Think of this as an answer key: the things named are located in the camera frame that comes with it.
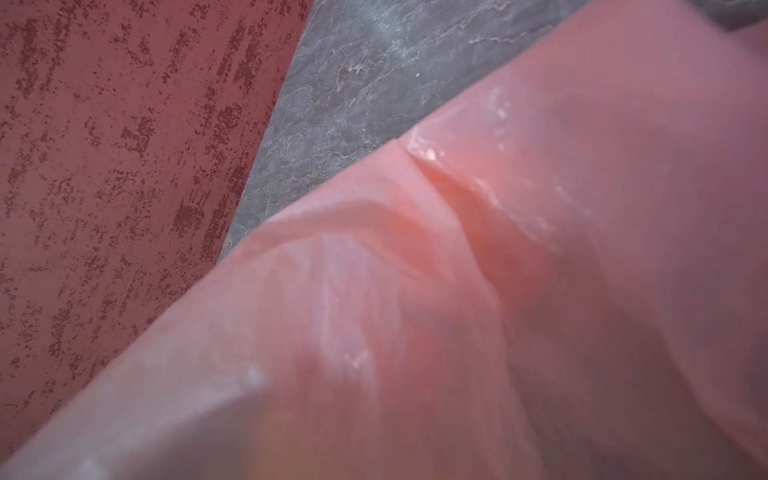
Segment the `pink fruit-print plastic bag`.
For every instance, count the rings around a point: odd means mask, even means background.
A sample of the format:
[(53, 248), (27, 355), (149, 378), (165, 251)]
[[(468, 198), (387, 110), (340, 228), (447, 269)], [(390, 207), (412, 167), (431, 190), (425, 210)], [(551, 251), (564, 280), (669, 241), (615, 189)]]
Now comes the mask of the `pink fruit-print plastic bag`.
[(5, 479), (763, 479), (767, 25), (593, 1), (246, 236)]

